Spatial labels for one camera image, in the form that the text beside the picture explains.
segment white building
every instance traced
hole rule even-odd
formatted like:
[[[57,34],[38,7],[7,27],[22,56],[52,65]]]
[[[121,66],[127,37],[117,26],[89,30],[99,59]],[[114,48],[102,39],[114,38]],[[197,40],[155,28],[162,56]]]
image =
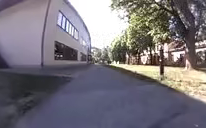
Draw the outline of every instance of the white building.
[[[87,63],[91,37],[68,0],[0,0],[0,55],[10,67]]]

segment road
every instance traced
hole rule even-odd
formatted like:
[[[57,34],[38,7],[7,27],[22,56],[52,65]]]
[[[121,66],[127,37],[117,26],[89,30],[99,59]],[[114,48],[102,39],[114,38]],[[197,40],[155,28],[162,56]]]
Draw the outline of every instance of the road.
[[[26,114],[17,128],[206,128],[206,104],[92,66]]]

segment building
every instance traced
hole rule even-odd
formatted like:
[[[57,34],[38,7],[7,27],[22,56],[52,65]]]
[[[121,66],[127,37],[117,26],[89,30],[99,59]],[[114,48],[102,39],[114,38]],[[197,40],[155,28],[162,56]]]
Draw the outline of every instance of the building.
[[[167,51],[165,51],[168,65],[185,65],[185,45],[182,42],[172,42],[169,45],[165,45]],[[206,64],[206,40],[196,43],[197,64]]]
[[[0,56],[10,67],[85,64],[91,37],[68,0],[0,0]]]

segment lawn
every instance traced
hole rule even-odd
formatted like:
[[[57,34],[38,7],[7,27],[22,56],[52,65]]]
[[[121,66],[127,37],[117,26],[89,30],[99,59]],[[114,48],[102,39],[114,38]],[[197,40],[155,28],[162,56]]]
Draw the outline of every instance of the lawn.
[[[0,128],[10,128],[68,81],[67,77],[0,72]]]
[[[165,79],[160,81],[159,66],[111,65],[111,67],[138,79],[160,82],[206,102],[206,69],[185,71],[184,68],[165,67]]]

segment pole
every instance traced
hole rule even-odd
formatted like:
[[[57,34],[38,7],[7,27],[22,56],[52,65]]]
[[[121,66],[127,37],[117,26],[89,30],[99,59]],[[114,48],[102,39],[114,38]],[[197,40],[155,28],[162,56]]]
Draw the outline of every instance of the pole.
[[[160,79],[164,79],[164,48],[162,44],[160,47]]]

